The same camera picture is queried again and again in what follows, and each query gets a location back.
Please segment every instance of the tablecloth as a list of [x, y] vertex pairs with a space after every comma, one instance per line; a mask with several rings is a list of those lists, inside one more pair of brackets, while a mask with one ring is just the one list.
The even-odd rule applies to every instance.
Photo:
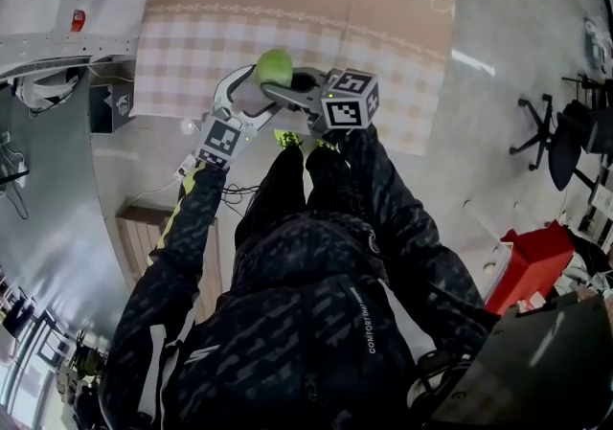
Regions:
[[[271, 48], [295, 67], [379, 77], [375, 124], [386, 147], [423, 154], [451, 47], [455, 0], [148, 0], [133, 114], [199, 118], [217, 83]], [[237, 105], [265, 104], [255, 83]], [[306, 128], [281, 113], [277, 126]]]

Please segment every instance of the sticker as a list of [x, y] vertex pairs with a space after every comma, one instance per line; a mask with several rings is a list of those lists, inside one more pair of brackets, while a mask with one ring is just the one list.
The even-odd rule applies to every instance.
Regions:
[[210, 165], [213, 165], [213, 166], [216, 166], [222, 169], [228, 164], [228, 162], [225, 159], [220, 158], [219, 156], [215, 156], [208, 150], [204, 150], [204, 149], [200, 150], [200, 153], [198, 154], [198, 159], [202, 161], [206, 161]]
[[237, 146], [240, 131], [222, 121], [215, 121], [204, 144], [231, 156]]
[[368, 112], [368, 121], [371, 122], [376, 110], [379, 108], [379, 85], [373, 87], [373, 91], [366, 99], [366, 109]]
[[345, 93], [354, 93], [361, 95], [366, 90], [371, 81], [375, 78], [373, 75], [350, 73], [345, 71], [332, 86], [332, 89], [343, 91]]
[[71, 32], [80, 32], [85, 26], [85, 11], [75, 10], [73, 13], [73, 26]]
[[330, 125], [361, 126], [360, 102], [326, 102]]

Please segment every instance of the person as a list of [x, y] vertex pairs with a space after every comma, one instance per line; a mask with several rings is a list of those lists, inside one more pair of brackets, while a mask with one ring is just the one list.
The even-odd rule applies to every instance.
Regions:
[[300, 142], [282, 136], [237, 227], [232, 286], [195, 327], [226, 173], [188, 173], [114, 335], [101, 385], [110, 428], [405, 426], [418, 357], [482, 347], [479, 292], [375, 128], [325, 137], [336, 149], [306, 159], [306, 201]]

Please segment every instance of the white stripe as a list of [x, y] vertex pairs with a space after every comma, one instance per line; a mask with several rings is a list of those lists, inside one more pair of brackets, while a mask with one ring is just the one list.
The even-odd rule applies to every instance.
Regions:
[[153, 350], [151, 351], [151, 362], [149, 363], [149, 369], [147, 371], [147, 377], [145, 378], [145, 384], [143, 385], [143, 393], [141, 394], [141, 400], [138, 403], [138, 411], [145, 413], [151, 417], [151, 421], [155, 420], [156, 406], [155, 401], [157, 398], [157, 379], [160, 373], [160, 358], [162, 357], [162, 349], [164, 348], [164, 341], [166, 340], [166, 329], [164, 325], [156, 325], [149, 327], [151, 333], [151, 342], [153, 343]]
[[481, 60], [478, 60], [478, 59], [476, 59], [474, 57], [471, 57], [471, 56], [467, 56], [466, 54], [463, 54], [460, 51], [457, 51], [457, 50], [453, 49], [451, 51], [451, 57], [454, 60], [457, 60], [458, 62], [461, 62], [463, 64], [466, 64], [466, 65], [472, 67], [473, 69], [476, 69], [477, 71], [485, 71], [486, 73], [489, 73], [491, 76], [496, 76], [496, 68], [495, 67], [488, 66], [487, 64], [485, 64]]
[[212, 347], [209, 347], [208, 349], [196, 350], [192, 352], [192, 354], [188, 357], [188, 360], [187, 362], [185, 362], [184, 365], [188, 365], [198, 360], [202, 360], [203, 358], [208, 357], [212, 351], [215, 351], [218, 348], [219, 348], [219, 345], [213, 345]]
[[430, 335], [423, 331], [418, 324], [413, 321], [413, 318], [409, 316], [400, 301], [394, 295], [394, 292], [387, 286], [387, 284], [378, 279], [379, 283], [383, 285], [387, 302], [394, 313], [394, 319], [400, 335], [404, 338], [413, 361], [417, 364], [420, 358], [429, 351], [435, 350], [436, 346], [432, 341]]
[[[183, 324], [183, 327], [181, 328], [181, 332], [179, 333], [179, 336], [177, 336], [176, 340], [174, 340], [172, 343], [168, 343], [167, 347], [173, 347], [177, 345], [179, 341], [184, 342], [185, 339], [188, 337], [190, 330], [192, 329], [194, 320], [195, 320], [195, 307], [192, 307], [192, 309], [190, 309], [187, 316], [185, 317], [185, 323]], [[164, 394], [164, 390], [166, 389], [166, 386], [169, 385], [170, 377], [172, 376], [174, 369], [176, 369], [176, 362], [179, 359], [179, 352], [180, 352], [180, 349], [174, 352], [174, 355], [172, 356], [170, 360], [166, 362], [166, 365], [164, 366], [164, 370], [162, 371], [162, 386], [160, 387], [160, 395], [159, 395], [160, 397], [160, 421], [161, 421], [160, 427], [162, 428], [162, 430], [164, 430], [164, 416], [166, 415], [166, 412], [164, 409], [164, 400], [162, 399], [162, 395]]]

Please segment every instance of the tennis ball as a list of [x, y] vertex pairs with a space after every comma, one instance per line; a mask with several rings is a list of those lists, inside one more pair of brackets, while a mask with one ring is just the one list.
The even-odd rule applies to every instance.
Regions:
[[292, 74], [291, 55], [286, 51], [274, 49], [263, 53], [258, 60], [256, 67], [258, 85], [275, 82], [281, 86], [290, 86]]

